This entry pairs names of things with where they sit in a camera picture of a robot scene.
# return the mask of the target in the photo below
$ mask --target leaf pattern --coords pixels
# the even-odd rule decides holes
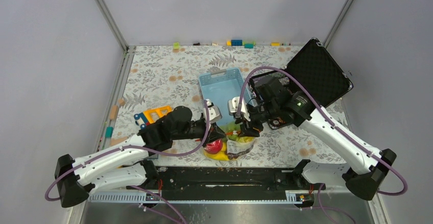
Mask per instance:
[[[272,46],[182,46],[174,53],[171,46],[137,46],[123,98],[115,122],[113,138],[131,136],[138,132],[133,115],[147,109],[169,105],[189,107],[193,119],[203,111],[202,94],[198,85],[200,74],[228,67],[238,67],[245,78],[259,66],[284,67],[301,49],[281,52]],[[344,126],[347,125],[341,100],[327,110]],[[172,153],[187,152],[197,146],[194,140],[179,140],[169,149]],[[321,163],[344,163],[331,148],[312,134],[295,126],[271,130],[267,125],[253,149],[233,161],[216,161],[204,156],[203,150],[184,157],[160,156],[159,166],[216,166],[216,167],[294,167],[301,159]]]

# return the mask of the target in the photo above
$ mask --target light blue tray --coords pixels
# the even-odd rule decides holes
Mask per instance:
[[[203,98],[210,99],[220,109],[223,118],[217,124],[224,126],[234,121],[233,116],[229,115],[227,105],[228,101],[233,97],[240,96],[240,89],[244,79],[239,68],[233,67],[201,74],[199,83]],[[251,94],[247,87],[247,91],[244,93],[244,101],[247,103],[250,100]]]

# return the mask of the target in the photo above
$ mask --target green block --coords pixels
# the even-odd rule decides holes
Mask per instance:
[[[113,130],[114,130],[113,127],[111,126],[107,127],[107,129],[105,130],[105,137],[111,138],[111,136],[113,135]]]

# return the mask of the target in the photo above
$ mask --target white wall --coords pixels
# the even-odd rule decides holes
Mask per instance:
[[[62,223],[45,190],[59,156],[94,149],[122,50],[94,0],[0,0],[0,12],[0,223]]]
[[[345,0],[105,0],[130,45],[324,40]]]
[[[433,0],[355,0],[330,52],[352,72],[345,97],[356,134],[397,153],[409,190],[385,197],[393,224],[431,223]],[[383,190],[398,191],[390,174]]]

